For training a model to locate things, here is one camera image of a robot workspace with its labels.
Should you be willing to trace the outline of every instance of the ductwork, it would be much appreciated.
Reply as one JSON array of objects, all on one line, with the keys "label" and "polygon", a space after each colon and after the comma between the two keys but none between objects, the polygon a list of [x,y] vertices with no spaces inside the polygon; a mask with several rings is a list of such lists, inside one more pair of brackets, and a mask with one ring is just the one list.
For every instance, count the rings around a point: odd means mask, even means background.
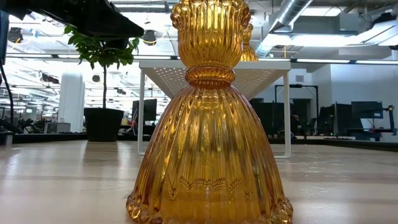
[{"label": "ductwork", "polygon": [[[284,0],[280,6],[280,10],[268,16],[263,27],[262,33],[266,38],[267,34],[276,30],[281,32],[291,32],[293,23],[299,18],[301,13],[311,4],[313,0]],[[261,43],[257,49],[259,57],[265,57],[270,51],[270,47]]]}]

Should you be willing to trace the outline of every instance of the computer monitor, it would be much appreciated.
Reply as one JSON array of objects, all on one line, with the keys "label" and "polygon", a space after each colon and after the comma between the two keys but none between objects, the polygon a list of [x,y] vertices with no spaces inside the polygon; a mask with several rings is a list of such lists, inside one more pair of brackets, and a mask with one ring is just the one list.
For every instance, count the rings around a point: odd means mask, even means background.
[{"label": "computer monitor", "polygon": [[381,101],[351,102],[353,118],[383,119],[383,103]]},{"label": "computer monitor", "polygon": [[0,11],[0,55],[2,64],[6,64],[6,52],[7,52],[7,36],[9,27],[9,16],[7,13]]},{"label": "computer monitor", "polygon": [[[144,100],[144,121],[156,121],[157,99]],[[132,102],[132,118],[138,117],[139,101]]]}]

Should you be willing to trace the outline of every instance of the black plant pot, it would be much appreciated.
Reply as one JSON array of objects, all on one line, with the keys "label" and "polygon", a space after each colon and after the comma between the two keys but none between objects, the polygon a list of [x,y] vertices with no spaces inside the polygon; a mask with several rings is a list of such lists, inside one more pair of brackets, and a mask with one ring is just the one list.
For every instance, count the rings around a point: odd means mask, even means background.
[{"label": "black plant pot", "polygon": [[87,138],[91,142],[118,140],[124,111],[103,108],[85,108]]}]

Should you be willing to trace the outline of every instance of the ceiling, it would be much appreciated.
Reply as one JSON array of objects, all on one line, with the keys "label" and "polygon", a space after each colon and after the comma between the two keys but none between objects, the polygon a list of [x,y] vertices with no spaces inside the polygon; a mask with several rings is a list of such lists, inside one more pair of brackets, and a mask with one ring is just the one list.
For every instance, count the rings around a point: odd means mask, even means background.
[{"label": "ceiling", "polygon": [[[139,44],[139,55],[178,55],[177,30],[172,27],[170,20],[170,10],[166,12],[164,1],[137,1],[137,0],[118,0],[112,1],[119,6],[122,14],[145,29],[155,30],[157,43],[155,46],[148,46],[143,42]],[[170,8],[178,2],[169,0],[167,4]],[[266,34],[262,33],[264,20],[268,15],[272,15],[280,9],[282,1],[249,1],[252,13],[252,32],[251,45],[258,49]],[[355,15],[362,23],[365,18],[360,18],[359,13],[370,12],[375,9],[393,6],[396,0],[392,1],[352,1],[352,0],[314,0],[302,14],[302,18],[308,16],[336,17],[339,14],[348,12]],[[77,54],[74,46],[68,45],[69,36],[63,34],[63,24],[49,18],[32,13],[26,16],[23,21],[15,17],[10,18],[10,27],[22,28],[21,34],[23,41],[19,44],[8,43],[7,52],[9,54]],[[268,57],[296,57],[296,58],[386,58],[391,54],[388,47],[378,45],[361,47],[308,47],[302,45],[276,45],[271,46]],[[16,85],[13,92],[22,98],[37,98],[40,103],[48,103],[49,106],[57,107],[59,100],[59,85],[51,84],[51,88],[31,88],[31,86],[47,86],[48,83],[40,81],[40,74],[47,74],[61,80],[63,68],[75,66],[76,62],[59,59],[29,59],[29,58],[7,58],[5,70],[9,77],[9,83]],[[86,106],[100,106],[98,100],[101,99],[102,83],[93,82],[93,75],[102,75],[99,68],[91,71],[86,63],[80,66],[84,69],[86,87]],[[108,91],[108,105],[110,108],[120,108],[131,111],[132,100],[138,99],[139,75],[138,63],[109,69],[111,74],[108,79],[108,86],[123,89],[126,95],[116,93],[116,90]],[[160,89],[149,79],[146,80],[146,97],[156,97],[161,99],[159,112],[161,113],[169,99]],[[7,94],[2,90],[0,102],[7,105]]]}]

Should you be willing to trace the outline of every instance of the green leaves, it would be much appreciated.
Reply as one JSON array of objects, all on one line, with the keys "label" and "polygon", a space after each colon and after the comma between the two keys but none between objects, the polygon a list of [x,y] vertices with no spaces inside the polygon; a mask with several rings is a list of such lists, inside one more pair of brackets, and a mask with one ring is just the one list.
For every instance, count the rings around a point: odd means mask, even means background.
[{"label": "green leaves", "polygon": [[95,63],[108,68],[116,64],[118,69],[120,65],[131,65],[134,61],[133,51],[137,50],[138,52],[138,38],[130,41],[126,49],[114,49],[107,47],[104,40],[98,37],[87,37],[72,26],[66,26],[64,33],[72,34],[68,44],[73,44],[79,52],[79,64],[86,60],[90,63],[92,69],[94,69]]}]

